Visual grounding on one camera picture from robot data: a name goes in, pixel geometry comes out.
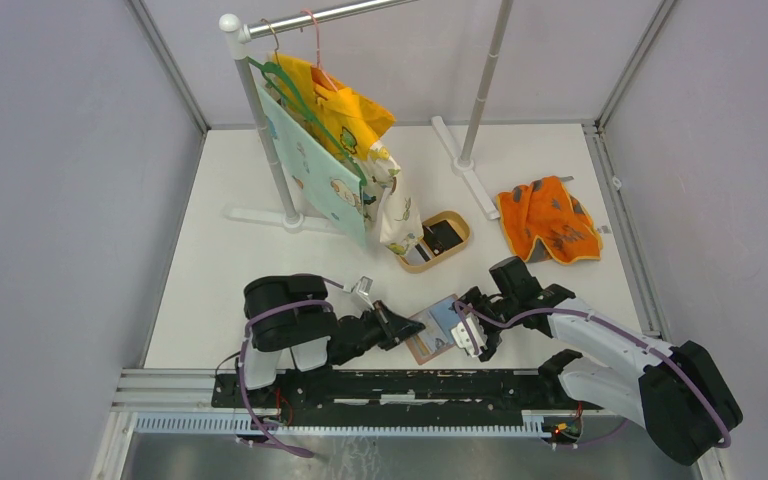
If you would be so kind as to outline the black credit card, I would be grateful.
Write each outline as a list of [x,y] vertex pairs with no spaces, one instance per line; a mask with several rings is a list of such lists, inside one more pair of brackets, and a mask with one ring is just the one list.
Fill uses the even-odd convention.
[[463,237],[447,219],[424,225],[423,232],[423,241],[435,256],[439,256],[464,242]]

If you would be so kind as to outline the yellow oval tray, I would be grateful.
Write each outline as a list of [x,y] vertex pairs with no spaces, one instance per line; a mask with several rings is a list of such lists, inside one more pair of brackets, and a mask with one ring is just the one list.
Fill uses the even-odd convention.
[[471,227],[452,210],[442,211],[422,222],[423,238],[397,262],[408,273],[418,274],[461,252],[471,238]]

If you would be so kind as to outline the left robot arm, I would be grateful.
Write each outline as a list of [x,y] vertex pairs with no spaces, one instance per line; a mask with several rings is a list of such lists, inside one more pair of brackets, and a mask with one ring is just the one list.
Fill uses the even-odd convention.
[[[358,316],[338,316],[328,301],[333,286],[358,300]],[[288,350],[296,370],[343,365],[373,348],[389,351],[425,330],[371,298],[372,279],[353,286],[314,274],[266,276],[243,288],[244,340],[235,392],[250,407],[273,397],[279,362]]]

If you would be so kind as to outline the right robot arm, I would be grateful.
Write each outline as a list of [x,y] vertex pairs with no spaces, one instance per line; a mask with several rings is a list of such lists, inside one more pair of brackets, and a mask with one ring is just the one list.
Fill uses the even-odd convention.
[[711,449],[727,449],[743,421],[737,400],[702,345],[674,345],[603,316],[573,291],[543,287],[523,260],[489,270],[498,293],[477,287],[453,303],[460,348],[485,362],[503,332],[516,327],[567,344],[538,369],[540,400],[602,407],[643,428],[673,461],[690,466]]

